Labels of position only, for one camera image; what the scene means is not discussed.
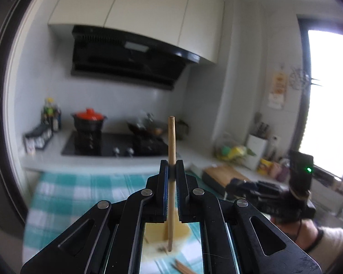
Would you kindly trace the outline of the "right human hand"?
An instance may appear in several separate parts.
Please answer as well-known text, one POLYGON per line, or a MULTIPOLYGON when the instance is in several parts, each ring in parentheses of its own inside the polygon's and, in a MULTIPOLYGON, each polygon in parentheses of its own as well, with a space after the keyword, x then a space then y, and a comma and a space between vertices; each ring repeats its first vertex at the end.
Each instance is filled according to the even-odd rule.
POLYGON ((271 217, 271 222, 275 224, 286 235, 302 249, 307 250, 317 239, 319 230, 310 219, 300 220, 295 223, 279 223, 276 218, 271 217))

